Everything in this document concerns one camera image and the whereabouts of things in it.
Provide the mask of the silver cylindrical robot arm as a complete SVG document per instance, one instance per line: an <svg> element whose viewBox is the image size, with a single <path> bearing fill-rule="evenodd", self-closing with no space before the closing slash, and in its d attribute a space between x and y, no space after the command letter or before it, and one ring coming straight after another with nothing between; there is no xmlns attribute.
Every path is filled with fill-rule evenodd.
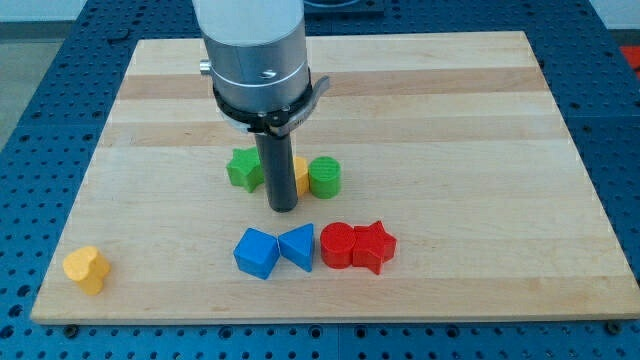
<svg viewBox="0 0 640 360"><path fill-rule="evenodd" d="M302 0L194 0L214 90L245 112L273 112L309 86Z"/></svg>

